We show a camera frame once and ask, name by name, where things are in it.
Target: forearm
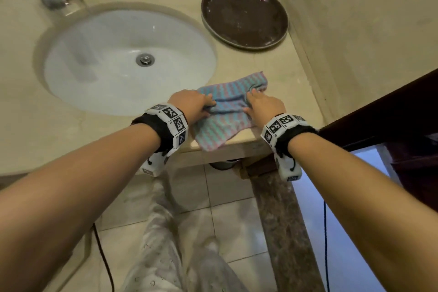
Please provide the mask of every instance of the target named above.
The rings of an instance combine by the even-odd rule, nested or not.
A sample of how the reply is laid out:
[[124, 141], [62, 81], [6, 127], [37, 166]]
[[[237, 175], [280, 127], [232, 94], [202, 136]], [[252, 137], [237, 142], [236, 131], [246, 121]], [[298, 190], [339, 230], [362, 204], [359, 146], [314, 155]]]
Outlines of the forearm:
[[397, 291], [438, 286], [438, 214], [386, 175], [318, 135], [288, 146], [382, 284]]
[[133, 125], [48, 163], [0, 192], [0, 285], [13, 282], [11, 275], [17, 273], [29, 286], [41, 278], [159, 145], [149, 126]]

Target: towel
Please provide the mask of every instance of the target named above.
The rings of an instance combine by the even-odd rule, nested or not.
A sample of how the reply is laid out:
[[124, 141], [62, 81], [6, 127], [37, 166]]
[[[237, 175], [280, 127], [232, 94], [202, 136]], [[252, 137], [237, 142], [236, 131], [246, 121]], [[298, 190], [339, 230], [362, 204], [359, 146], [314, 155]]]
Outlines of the towel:
[[215, 84], [198, 89], [201, 94], [212, 94], [216, 105], [208, 108], [211, 116], [194, 125], [194, 139], [204, 151], [213, 151], [242, 129], [253, 126], [243, 112], [247, 107], [246, 94], [256, 88], [265, 90], [268, 80], [263, 72], [248, 75], [234, 82]]

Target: brown plate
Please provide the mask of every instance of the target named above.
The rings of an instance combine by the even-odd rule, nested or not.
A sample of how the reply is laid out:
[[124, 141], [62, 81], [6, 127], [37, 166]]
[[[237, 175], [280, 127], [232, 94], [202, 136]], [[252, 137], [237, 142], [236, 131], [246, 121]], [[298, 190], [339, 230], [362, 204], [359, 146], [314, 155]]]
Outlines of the brown plate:
[[278, 0], [202, 0], [202, 21], [226, 43], [262, 50], [286, 36], [289, 21]]

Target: white sink basin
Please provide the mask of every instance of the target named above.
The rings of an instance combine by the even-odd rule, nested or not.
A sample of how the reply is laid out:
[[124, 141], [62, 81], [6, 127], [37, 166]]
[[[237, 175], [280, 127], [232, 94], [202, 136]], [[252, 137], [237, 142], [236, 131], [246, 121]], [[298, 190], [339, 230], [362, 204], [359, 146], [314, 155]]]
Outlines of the white sink basin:
[[[141, 54], [155, 62], [139, 66]], [[61, 33], [43, 76], [54, 95], [81, 110], [135, 116], [176, 91], [205, 85], [215, 68], [209, 40], [191, 24], [164, 13], [120, 9]]]

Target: white pants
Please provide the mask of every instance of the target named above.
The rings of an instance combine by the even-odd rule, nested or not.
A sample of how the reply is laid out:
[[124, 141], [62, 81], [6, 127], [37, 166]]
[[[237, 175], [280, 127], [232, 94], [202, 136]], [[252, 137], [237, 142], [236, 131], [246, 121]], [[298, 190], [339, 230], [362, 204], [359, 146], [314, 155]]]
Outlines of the white pants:
[[183, 272], [171, 205], [161, 181], [154, 181], [150, 215], [139, 259], [122, 286], [125, 292], [248, 292], [216, 252], [198, 247]]

